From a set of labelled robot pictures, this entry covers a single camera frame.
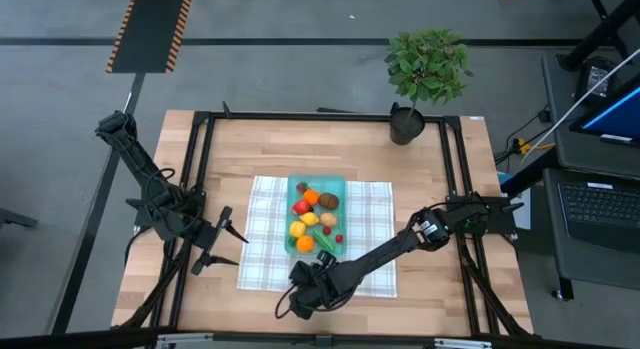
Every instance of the plastic tray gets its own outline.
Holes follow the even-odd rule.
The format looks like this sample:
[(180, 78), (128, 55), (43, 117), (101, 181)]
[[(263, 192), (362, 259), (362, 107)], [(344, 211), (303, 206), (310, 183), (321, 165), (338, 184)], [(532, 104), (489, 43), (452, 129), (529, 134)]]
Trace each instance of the plastic tray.
[[(344, 254), (347, 247), (347, 242), (349, 236), (347, 235), (347, 210), (346, 210), (346, 200), (347, 200), (347, 189), (344, 181), (344, 176), (342, 175), (291, 175), (288, 178), (287, 183), (287, 220), (286, 226), (284, 228), (284, 248), (289, 254), (296, 255), (317, 255), (320, 250), (323, 248), (318, 244), (314, 238), (313, 240), (313, 250), (308, 253), (300, 253), (295, 245), (289, 245), (289, 226), (293, 221), (299, 220), (299, 216), (291, 211), (291, 207), (293, 204), (302, 200), (302, 193), (298, 191), (296, 185), (300, 182), (305, 182), (307, 185), (318, 192), (318, 194), (322, 193), (331, 193), (338, 197), (340, 201), (338, 203), (338, 207), (333, 210), (325, 209), (320, 205), (314, 205), (313, 211), (319, 217), (322, 213), (333, 213), (337, 219), (337, 225), (331, 228), (331, 234), (328, 236), (329, 240), (335, 243), (335, 251), (331, 252), (333, 255), (341, 255)], [(305, 235), (309, 235), (313, 237), (312, 232), (317, 231), (319, 234), (322, 233), (322, 223), (318, 223), (314, 226), (307, 227)], [(342, 243), (336, 243), (336, 235), (342, 234), (343, 241)]]

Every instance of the computer screen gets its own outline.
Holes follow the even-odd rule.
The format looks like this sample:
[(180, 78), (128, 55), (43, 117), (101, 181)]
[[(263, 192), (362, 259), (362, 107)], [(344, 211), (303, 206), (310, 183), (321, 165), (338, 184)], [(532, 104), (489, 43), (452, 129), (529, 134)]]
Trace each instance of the computer screen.
[(640, 87), (609, 104), (580, 127), (599, 134), (640, 140)]

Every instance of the gray floor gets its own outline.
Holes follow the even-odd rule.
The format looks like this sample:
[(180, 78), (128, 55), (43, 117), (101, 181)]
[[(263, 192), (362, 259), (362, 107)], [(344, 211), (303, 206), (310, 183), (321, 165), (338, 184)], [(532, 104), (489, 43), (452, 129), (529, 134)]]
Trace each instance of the gray floor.
[[(0, 0), (0, 37), (113, 36), (128, 1)], [(620, 2), (603, 1), (608, 8)], [(580, 38), (598, 22), (589, 0), (194, 0), (186, 34), (385, 37), (430, 26), (467, 38)], [(640, 45), (637, 33), (635, 21), (621, 30), (630, 50)], [(48, 328), (106, 158), (93, 130), (99, 119), (122, 109), (133, 80), (104, 73), (110, 50), (0, 46), (0, 207), (40, 219), (36, 230), (5, 226), (0, 233), (1, 337)], [(464, 96), (419, 108), (484, 116), (494, 151), (502, 150), (506, 136), (546, 103), (543, 53), (471, 48), (476, 76)], [(219, 110), (222, 100), (232, 110), (387, 112), (402, 100), (386, 82), (384, 55), (381, 47), (183, 47), (173, 74), (145, 78), (135, 112), (140, 141), (155, 147), (165, 110)], [(541, 128), (536, 122), (523, 136)], [(512, 160), (511, 172), (519, 169), (517, 162)], [(71, 331), (109, 326), (133, 222), (124, 199), (137, 196), (137, 185), (120, 166)], [(637, 347), (640, 334), (632, 328), (640, 321), (640, 293), (579, 283), (577, 300), (559, 303), (548, 294), (556, 280), (552, 257), (525, 252), (520, 261), (538, 334)]]

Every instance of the red pepper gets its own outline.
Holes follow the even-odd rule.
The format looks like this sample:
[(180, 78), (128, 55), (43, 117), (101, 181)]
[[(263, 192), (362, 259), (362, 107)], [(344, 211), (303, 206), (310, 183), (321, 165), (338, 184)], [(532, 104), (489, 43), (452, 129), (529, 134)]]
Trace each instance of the red pepper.
[(291, 210), (298, 215), (302, 215), (304, 213), (312, 211), (311, 205), (307, 203), (306, 200), (300, 200), (299, 202), (293, 204)]

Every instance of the black plant pot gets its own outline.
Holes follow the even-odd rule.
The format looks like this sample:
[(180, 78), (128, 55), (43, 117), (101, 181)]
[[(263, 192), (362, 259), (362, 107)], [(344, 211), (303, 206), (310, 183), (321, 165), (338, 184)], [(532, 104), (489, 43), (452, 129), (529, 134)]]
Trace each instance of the black plant pot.
[(400, 107), (398, 103), (393, 103), (391, 107), (390, 136), (391, 141), (398, 145), (411, 143), (424, 130), (424, 117), (417, 110), (406, 120), (410, 111), (411, 108)]

